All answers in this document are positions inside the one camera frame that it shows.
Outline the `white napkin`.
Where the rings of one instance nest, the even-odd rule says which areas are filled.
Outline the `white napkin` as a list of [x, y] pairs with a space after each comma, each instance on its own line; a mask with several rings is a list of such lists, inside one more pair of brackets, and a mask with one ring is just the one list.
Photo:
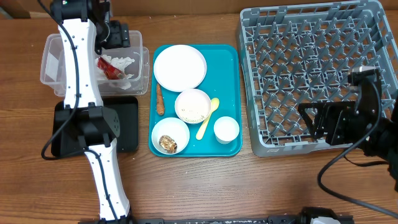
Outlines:
[[[109, 55], [102, 55], [100, 56], [102, 58], [104, 58], [107, 62], [109, 62], [112, 66], [118, 68], [119, 70], [121, 70], [122, 72], [124, 72], [126, 74], [126, 78], [122, 79], [122, 80], [111, 80], [111, 83], [109, 84], [111, 87], [118, 87], [122, 90], [127, 90], [128, 88], [131, 87], [131, 84], [129, 81], [127, 81], [127, 79], [132, 78], [132, 74], [127, 74], [125, 72], [126, 67], [128, 67], [130, 64], [132, 64], [133, 62], [135, 62], [134, 59], [130, 58], [130, 57], [114, 57], [112, 58]], [[97, 80], [108, 80], [105, 76], [105, 74], [103, 73], [102, 70], [100, 70], [97, 66], [97, 62], [98, 62], [98, 58], [95, 59], [95, 75]]]

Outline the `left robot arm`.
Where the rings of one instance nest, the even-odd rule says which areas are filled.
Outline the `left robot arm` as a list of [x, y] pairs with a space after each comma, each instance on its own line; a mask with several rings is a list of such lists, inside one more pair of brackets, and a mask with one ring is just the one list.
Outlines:
[[58, 24], [63, 40], [67, 90], [60, 127], [46, 142], [67, 134], [78, 147], [68, 156], [89, 160], [100, 202], [100, 223], [132, 223], [117, 158], [120, 120], [104, 106], [95, 75], [95, 55], [103, 49], [130, 46], [127, 24], [110, 20], [109, 1], [52, 1], [45, 9]]

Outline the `red snack wrapper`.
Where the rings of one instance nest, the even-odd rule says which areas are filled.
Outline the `red snack wrapper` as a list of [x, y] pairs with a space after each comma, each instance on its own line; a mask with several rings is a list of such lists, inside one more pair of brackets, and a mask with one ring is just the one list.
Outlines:
[[98, 58], [97, 66], [103, 71], [108, 80], [122, 80], [126, 78], [126, 74], [124, 72], [112, 66], [102, 57]]

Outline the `carrot piece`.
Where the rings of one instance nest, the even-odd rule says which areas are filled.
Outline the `carrot piece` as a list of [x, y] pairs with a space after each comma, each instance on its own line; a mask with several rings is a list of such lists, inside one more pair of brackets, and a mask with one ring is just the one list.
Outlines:
[[165, 113], [164, 98], [162, 95], [162, 89], [159, 84], [156, 86], [156, 110], [159, 116], [163, 116]]

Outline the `pink rice bowl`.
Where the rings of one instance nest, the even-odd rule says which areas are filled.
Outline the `pink rice bowl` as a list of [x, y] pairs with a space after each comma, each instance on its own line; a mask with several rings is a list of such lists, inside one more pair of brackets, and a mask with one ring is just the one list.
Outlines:
[[204, 121], [211, 111], [210, 97], [202, 90], [188, 89], [175, 100], [176, 115], [188, 124]]

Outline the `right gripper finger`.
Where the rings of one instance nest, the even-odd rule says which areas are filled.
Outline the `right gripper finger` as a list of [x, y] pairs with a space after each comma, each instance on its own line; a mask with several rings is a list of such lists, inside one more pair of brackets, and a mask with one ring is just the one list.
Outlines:
[[[354, 101], [300, 103], [298, 105], [298, 112], [306, 124], [322, 124], [327, 118], [332, 118], [341, 111], [352, 108], [354, 105]], [[315, 110], [313, 119], [307, 113], [308, 110]]]
[[319, 139], [325, 133], [326, 116], [322, 110], [318, 110], [314, 119], [311, 119], [309, 115], [306, 118], [306, 125], [312, 138]]

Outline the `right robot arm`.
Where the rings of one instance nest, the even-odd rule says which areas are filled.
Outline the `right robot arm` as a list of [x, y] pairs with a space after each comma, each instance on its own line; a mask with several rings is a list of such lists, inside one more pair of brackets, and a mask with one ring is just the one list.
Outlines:
[[397, 179], [397, 119], [378, 115], [382, 111], [375, 94], [357, 101], [301, 103], [298, 112], [313, 139], [326, 137], [326, 143], [342, 145], [360, 140], [378, 122], [376, 129], [358, 145], [365, 156], [378, 156], [389, 164], [388, 171]]

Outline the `brown food chunk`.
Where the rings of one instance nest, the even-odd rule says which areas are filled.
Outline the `brown food chunk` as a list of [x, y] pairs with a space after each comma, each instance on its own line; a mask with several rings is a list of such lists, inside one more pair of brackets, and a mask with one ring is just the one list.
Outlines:
[[168, 135], [163, 135], [159, 139], [159, 145], [168, 153], [177, 152], [177, 143]]

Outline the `white cup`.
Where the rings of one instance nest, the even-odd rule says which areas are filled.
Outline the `white cup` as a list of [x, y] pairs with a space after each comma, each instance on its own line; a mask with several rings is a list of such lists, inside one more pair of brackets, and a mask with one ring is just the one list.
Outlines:
[[238, 122], [229, 116], [218, 118], [214, 124], [214, 134], [216, 140], [221, 144], [228, 144], [239, 135], [240, 128]]

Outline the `small white bowl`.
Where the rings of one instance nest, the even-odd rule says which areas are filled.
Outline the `small white bowl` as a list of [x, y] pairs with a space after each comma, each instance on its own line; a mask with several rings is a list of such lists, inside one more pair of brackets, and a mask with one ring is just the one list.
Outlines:
[[[160, 145], [159, 139], [163, 135], [170, 136], [177, 143], [177, 152], [168, 154]], [[156, 152], [165, 156], [174, 156], [182, 152], [190, 140], [190, 131], [186, 123], [178, 118], [164, 118], [160, 120], [152, 129], [150, 142]]]

